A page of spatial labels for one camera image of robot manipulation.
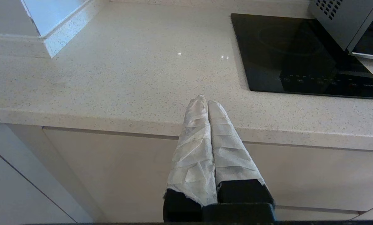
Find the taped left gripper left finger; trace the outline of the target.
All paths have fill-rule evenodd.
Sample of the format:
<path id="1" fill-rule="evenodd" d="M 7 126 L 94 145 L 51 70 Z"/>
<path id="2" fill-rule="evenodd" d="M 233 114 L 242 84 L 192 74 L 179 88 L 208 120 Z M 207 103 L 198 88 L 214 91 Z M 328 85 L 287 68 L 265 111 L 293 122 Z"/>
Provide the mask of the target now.
<path id="1" fill-rule="evenodd" d="M 187 106 L 164 201 L 164 222 L 202 221 L 203 208 L 218 203 L 211 126 L 203 95 Z"/>

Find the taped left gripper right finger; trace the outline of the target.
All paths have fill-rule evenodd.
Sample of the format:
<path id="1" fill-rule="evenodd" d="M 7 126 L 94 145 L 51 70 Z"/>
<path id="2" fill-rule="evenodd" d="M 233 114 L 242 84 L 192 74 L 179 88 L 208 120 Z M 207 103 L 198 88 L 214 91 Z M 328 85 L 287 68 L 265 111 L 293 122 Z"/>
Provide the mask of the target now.
<path id="1" fill-rule="evenodd" d="M 274 199 L 224 107 L 208 102 L 215 181 L 220 203 L 268 203 Z"/>

